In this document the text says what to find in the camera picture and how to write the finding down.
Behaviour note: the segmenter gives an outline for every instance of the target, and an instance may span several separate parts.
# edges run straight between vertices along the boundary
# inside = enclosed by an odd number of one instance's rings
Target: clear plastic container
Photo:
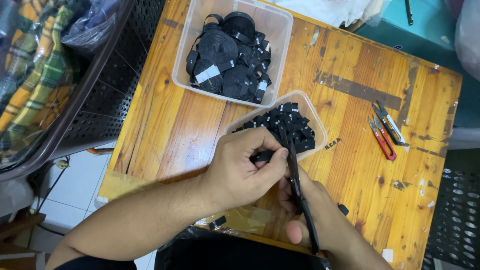
[[[327,131],[325,130],[324,124],[320,121],[318,117],[317,111],[312,105],[312,102],[308,98],[307,94],[302,91],[294,90],[290,93],[279,97],[276,100],[276,103],[267,109],[258,108],[237,120],[228,124],[223,132],[224,135],[231,134],[232,131],[236,130],[237,128],[241,127],[244,123],[252,120],[257,115],[263,115],[266,112],[269,112],[271,109],[278,107],[281,104],[285,104],[287,102],[296,102],[299,104],[299,112],[303,117],[306,117],[310,120],[308,126],[315,131],[315,149],[308,150],[303,153],[297,154],[297,160],[302,160],[307,156],[315,153],[316,151],[322,149],[327,144]]]
[[[265,39],[270,41],[271,44],[272,62],[268,67],[267,74],[272,80],[272,85],[267,87],[261,104],[227,98],[190,87],[190,77],[186,71],[186,59],[195,39],[202,33],[205,18],[209,14],[219,14],[225,17],[234,11],[245,12],[250,15],[255,21],[255,30],[264,33],[266,35]],[[249,106],[269,108],[275,103],[278,95],[292,27],[292,14],[254,0],[192,0],[173,67],[173,82],[180,87],[202,95]]]

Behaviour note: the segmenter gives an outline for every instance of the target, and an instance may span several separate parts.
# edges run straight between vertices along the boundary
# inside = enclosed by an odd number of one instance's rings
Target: left hand
[[[269,163],[253,164],[258,152],[275,151]],[[201,185],[212,203],[226,210],[258,200],[285,174],[288,150],[264,127],[235,132],[221,137]]]

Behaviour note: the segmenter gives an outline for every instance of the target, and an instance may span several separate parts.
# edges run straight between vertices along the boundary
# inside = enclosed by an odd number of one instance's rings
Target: right hand
[[[312,181],[306,171],[299,166],[300,190],[305,197],[317,230],[320,249],[335,251],[344,248],[349,237],[358,235],[350,222],[345,218],[332,200],[324,185]],[[280,179],[278,200],[288,215],[293,218],[296,208],[289,201],[291,184],[289,170]],[[302,214],[298,220],[287,224],[287,236],[293,244],[311,245],[310,237]]]

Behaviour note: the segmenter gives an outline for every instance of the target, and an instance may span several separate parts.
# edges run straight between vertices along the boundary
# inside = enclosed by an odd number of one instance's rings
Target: wooden tabletop
[[[98,193],[109,200],[151,183],[205,171],[228,123],[254,107],[176,86],[171,73],[188,0],[169,1]],[[312,101],[329,149],[300,162],[322,182],[347,219],[394,268],[420,269],[451,135],[461,76],[433,63],[313,19],[295,16],[279,96],[295,89]],[[407,146],[387,161],[367,116],[384,101]],[[262,235],[243,237],[308,253],[289,244],[274,186],[254,206],[272,213]]]

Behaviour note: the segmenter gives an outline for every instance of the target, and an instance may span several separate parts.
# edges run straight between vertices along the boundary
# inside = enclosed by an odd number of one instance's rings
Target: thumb
[[[267,163],[263,168],[261,168],[256,174],[257,178],[261,183],[271,183],[274,185],[282,176],[285,175],[285,161],[287,160],[288,150],[286,148],[278,149],[270,159],[270,162]]]
[[[290,221],[287,224],[287,237],[293,244],[307,245],[310,243],[310,233],[304,220],[305,217],[302,214],[299,220]]]

